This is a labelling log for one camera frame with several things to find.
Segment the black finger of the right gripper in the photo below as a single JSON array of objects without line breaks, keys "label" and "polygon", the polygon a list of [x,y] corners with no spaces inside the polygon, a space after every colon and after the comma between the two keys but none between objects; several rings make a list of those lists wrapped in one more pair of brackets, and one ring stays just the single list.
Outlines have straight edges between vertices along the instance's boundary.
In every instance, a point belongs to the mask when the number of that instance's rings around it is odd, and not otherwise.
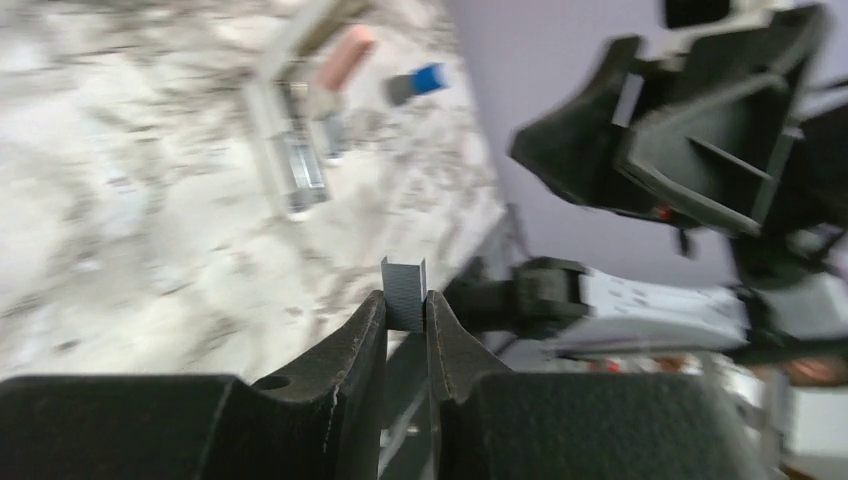
[{"label": "black finger of the right gripper", "polygon": [[659,60],[642,60],[643,38],[612,39],[583,89],[558,108],[520,128],[509,156],[539,178],[557,197],[574,205],[663,223],[678,229],[698,224],[674,210],[617,169],[629,150],[628,128],[613,123],[627,76],[643,79],[630,120],[663,105],[674,74]]}]

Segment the grey staple strip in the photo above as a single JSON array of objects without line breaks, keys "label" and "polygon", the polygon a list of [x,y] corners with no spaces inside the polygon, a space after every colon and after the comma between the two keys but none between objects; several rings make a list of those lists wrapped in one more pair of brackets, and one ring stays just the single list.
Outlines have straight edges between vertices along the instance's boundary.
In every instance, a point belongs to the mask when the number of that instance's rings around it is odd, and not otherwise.
[{"label": "grey staple strip", "polygon": [[427,294],[426,261],[419,264],[381,261],[386,326],[390,330],[422,333]]}]

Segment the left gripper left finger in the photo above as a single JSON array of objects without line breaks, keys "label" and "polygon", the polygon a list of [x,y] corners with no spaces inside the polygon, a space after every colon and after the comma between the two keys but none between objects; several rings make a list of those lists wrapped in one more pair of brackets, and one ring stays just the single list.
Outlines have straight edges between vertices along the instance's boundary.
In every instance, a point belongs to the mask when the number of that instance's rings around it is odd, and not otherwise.
[{"label": "left gripper left finger", "polygon": [[230,375],[24,376],[1,385],[5,479],[373,479],[387,350],[371,293],[333,334]]}]

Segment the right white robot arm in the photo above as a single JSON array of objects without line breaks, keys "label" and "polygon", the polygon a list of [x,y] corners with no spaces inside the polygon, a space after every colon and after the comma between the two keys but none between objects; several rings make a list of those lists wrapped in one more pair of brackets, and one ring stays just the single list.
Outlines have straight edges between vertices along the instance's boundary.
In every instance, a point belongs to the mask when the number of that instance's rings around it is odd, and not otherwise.
[{"label": "right white robot arm", "polygon": [[667,1],[675,47],[608,42],[582,89],[514,135],[511,158],[568,203],[662,224],[682,255],[722,235],[736,279],[701,289],[534,258],[506,280],[465,278],[446,299],[469,331],[555,338],[564,357],[714,351],[740,363],[847,348],[847,111],[804,117],[826,43],[821,2]]}]

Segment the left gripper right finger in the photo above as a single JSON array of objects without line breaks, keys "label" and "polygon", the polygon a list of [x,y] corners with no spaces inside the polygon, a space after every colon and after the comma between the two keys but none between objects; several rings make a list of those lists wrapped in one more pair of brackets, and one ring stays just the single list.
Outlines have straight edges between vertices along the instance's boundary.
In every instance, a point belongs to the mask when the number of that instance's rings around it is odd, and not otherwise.
[{"label": "left gripper right finger", "polygon": [[768,477],[726,392],[686,374],[518,373],[426,301],[440,479]]}]

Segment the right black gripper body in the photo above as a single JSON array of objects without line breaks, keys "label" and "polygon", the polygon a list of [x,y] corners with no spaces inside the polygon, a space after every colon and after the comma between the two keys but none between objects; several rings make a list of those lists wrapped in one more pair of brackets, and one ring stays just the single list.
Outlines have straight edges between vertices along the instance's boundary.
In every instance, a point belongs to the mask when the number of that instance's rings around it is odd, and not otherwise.
[{"label": "right black gripper body", "polygon": [[619,163],[676,212],[725,234],[753,288],[786,288],[811,271],[785,245],[790,216],[777,196],[830,23],[814,2],[694,40],[666,103],[632,124]]}]

